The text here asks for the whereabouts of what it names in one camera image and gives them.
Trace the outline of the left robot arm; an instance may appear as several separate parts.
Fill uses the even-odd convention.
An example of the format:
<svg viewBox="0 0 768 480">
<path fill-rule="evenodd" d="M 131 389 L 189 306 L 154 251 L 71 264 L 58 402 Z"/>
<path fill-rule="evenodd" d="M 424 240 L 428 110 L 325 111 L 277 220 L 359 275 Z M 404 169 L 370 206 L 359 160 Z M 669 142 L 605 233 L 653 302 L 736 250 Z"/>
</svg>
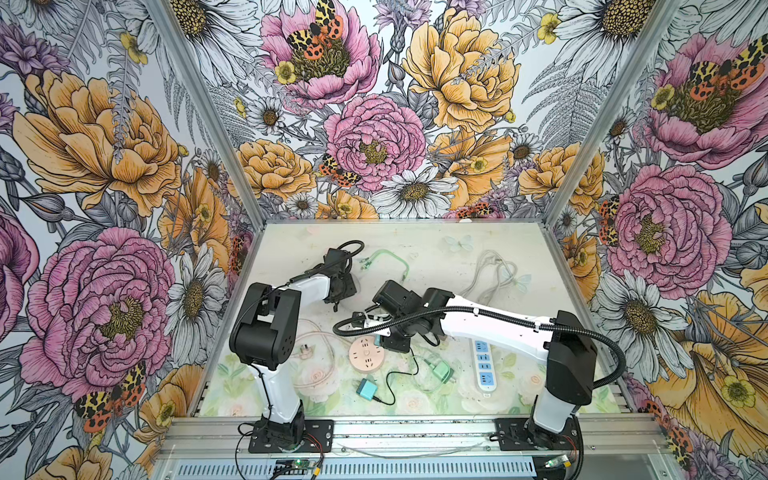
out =
<svg viewBox="0 0 768 480">
<path fill-rule="evenodd" d="M 302 400 L 285 363 L 297 340 L 301 310 L 314 303 L 339 303 L 357 293 L 352 260 L 365 248 L 349 240 L 330 248 L 321 263 L 280 286 L 255 282 L 245 294 L 229 337 L 229 349 L 260 383 L 265 406 L 248 435 L 251 453 L 331 449 L 334 422 L 308 425 Z"/>
</svg>

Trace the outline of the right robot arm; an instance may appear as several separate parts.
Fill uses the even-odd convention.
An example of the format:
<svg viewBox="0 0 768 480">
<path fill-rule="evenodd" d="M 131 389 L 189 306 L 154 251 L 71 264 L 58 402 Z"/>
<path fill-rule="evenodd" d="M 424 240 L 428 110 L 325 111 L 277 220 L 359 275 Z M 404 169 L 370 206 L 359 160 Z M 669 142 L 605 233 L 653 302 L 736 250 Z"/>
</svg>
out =
<svg viewBox="0 0 768 480">
<path fill-rule="evenodd" d="M 616 341 L 584 328 L 571 312 L 523 315 L 438 288 L 419 295 L 393 280 L 377 291 L 371 307 L 337 322 L 332 331 L 339 337 L 383 333 L 400 343 L 428 334 L 438 340 L 470 338 L 528 356 L 544 365 L 546 374 L 525 425 L 538 442 L 546 434 L 563 433 L 576 412 L 591 403 L 593 390 L 615 382 L 627 367 Z"/>
</svg>

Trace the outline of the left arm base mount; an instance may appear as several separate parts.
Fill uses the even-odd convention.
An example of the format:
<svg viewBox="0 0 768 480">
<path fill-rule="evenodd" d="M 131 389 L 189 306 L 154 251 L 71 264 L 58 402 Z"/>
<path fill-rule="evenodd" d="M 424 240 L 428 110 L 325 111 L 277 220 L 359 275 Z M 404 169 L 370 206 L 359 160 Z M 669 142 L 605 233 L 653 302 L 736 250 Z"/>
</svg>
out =
<svg viewBox="0 0 768 480">
<path fill-rule="evenodd" d="M 332 450 L 333 420 L 298 420 L 278 424 L 260 420 L 250 434 L 251 454 L 329 453 Z"/>
</svg>

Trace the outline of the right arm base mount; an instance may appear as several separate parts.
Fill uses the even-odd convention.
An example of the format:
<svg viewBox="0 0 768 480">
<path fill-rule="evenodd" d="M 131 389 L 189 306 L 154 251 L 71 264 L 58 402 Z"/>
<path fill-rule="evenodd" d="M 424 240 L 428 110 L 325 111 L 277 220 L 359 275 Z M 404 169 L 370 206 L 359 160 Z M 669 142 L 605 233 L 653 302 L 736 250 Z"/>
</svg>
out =
<svg viewBox="0 0 768 480">
<path fill-rule="evenodd" d="M 560 433 L 539 427 L 528 417 L 496 418 L 494 428 L 489 440 L 501 451 L 577 451 L 581 441 L 572 419 Z"/>
</svg>

